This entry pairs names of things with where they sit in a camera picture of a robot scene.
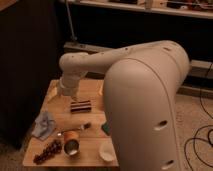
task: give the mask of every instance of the small bowl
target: small bowl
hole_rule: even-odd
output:
[[[116,155],[111,140],[107,140],[101,144],[99,155],[106,162],[112,162],[115,160]]]

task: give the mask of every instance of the food item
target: food item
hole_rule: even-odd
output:
[[[44,163],[46,160],[55,156],[55,154],[61,153],[62,143],[60,140],[53,140],[41,154],[35,155],[33,162],[37,165]]]
[[[90,112],[91,108],[92,107],[90,100],[72,102],[70,112],[71,113]]]

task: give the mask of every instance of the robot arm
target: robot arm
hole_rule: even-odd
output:
[[[105,74],[116,61],[159,43],[163,41],[138,44],[93,55],[84,52],[64,54],[59,62],[63,75],[59,81],[58,94],[76,99],[79,81],[88,71]]]
[[[67,95],[76,93],[70,91],[86,71],[106,73],[104,108],[122,171],[182,170],[174,97],[189,60],[181,46],[159,41],[94,55],[67,54],[60,66],[59,91]]]

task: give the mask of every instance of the chocolate bar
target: chocolate bar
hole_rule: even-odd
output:
[[[90,112],[92,109],[90,100],[72,102],[71,103],[71,113],[81,113],[81,112]]]

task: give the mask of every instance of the wire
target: wire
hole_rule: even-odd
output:
[[[202,158],[199,156],[199,154],[197,153],[196,145],[195,145],[196,140],[199,140],[199,141],[203,141],[203,142],[207,143],[208,145],[210,145],[211,147],[213,147],[213,145],[212,145],[212,140],[211,140],[211,137],[210,137],[211,132],[213,132],[213,129],[210,129],[210,130],[208,131],[208,133],[207,133],[207,140],[206,140],[206,139],[203,139],[203,138],[198,138],[198,137],[197,137],[198,133],[199,133],[202,129],[208,128],[208,127],[213,127],[213,125],[207,125],[207,126],[203,126],[203,127],[199,128],[199,129],[196,131],[194,137],[193,137],[193,138],[189,138],[189,139],[185,142],[185,144],[184,144],[184,155],[185,155],[186,161],[187,161],[187,163],[188,163],[188,165],[189,165],[189,167],[190,167],[190,169],[191,169],[192,171],[194,171],[194,169],[193,169],[192,165],[190,164],[189,159],[188,159],[188,156],[187,156],[187,144],[188,144],[190,141],[192,141],[192,140],[193,140],[193,151],[195,152],[196,157],[197,157],[203,164],[205,164],[206,166],[208,166],[208,167],[210,167],[210,168],[213,168],[213,165],[207,163],[204,159],[202,159]]]
[[[204,83],[205,83],[205,81],[206,81],[206,79],[207,79],[207,77],[208,77],[208,74],[209,74],[209,72],[210,72],[210,70],[211,70],[211,68],[212,68],[212,64],[213,64],[213,63],[211,63],[209,69],[207,70],[207,72],[206,72],[206,74],[205,74],[205,76],[204,76],[204,79],[205,79],[205,80],[203,81],[203,83],[202,83],[202,85],[201,85],[201,87],[200,87],[200,95],[199,95],[199,100],[200,100],[201,107],[202,107],[202,109],[204,110],[204,112],[205,112],[211,119],[213,119],[213,116],[206,110],[206,108],[205,108],[204,105],[203,105],[203,101],[202,101],[202,87],[204,86]],[[207,140],[206,140],[206,139],[203,139],[203,138],[198,138],[198,137],[197,137],[198,133],[199,133],[202,129],[208,128],[208,127],[213,127],[213,125],[207,125],[207,126],[203,126],[203,127],[199,128],[199,129],[195,132],[194,137],[193,137],[193,138],[189,138],[188,140],[186,140],[186,142],[185,142],[185,144],[184,144],[184,155],[185,155],[186,161],[187,161],[187,163],[188,163],[188,165],[189,165],[189,167],[190,167],[190,169],[191,169],[192,171],[194,171],[194,170],[193,170],[193,167],[192,167],[192,165],[190,164],[189,159],[188,159],[188,157],[187,157],[187,144],[188,144],[190,141],[192,141],[192,140],[193,140],[193,151],[194,151],[196,157],[198,158],[198,160],[200,160],[200,161],[201,161],[203,164],[205,164],[206,166],[208,166],[208,167],[210,167],[210,168],[213,168],[213,165],[207,163],[205,160],[203,160],[203,159],[199,156],[199,154],[197,153],[197,149],[196,149],[196,140],[203,141],[203,142],[207,143],[208,145],[210,145],[210,146],[213,148],[213,140],[211,140],[211,134],[213,133],[213,129],[210,129],[210,130],[207,132]]]
[[[205,81],[206,81],[206,79],[207,79],[207,76],[208,76],[208,74],[209,74],[209,72],[211,71],[211,68],[212,68],[212,63],[211,63],[211,65],[210,65],[210,67],[209,67],[209,69],[207,70],[207,72],[206,72],[206,74],[205,74],[205,76],[204,76],[204,81],[203,81],[203,83],[202,83],[202,85],[201,85],[201,87],[200,87],[200,95],[199,95],[199,99],[200,99],[200,104],[201,104],[201,107],[202,107],[202,109],[204,110],[204,112],[211,118],[211,119],[213,119],[213,116],[206,110],[206,108],[204,107],[204,105],[203,105],[203,101],[202,101],[202,87],[204,86],[204,84],[205,84]]]

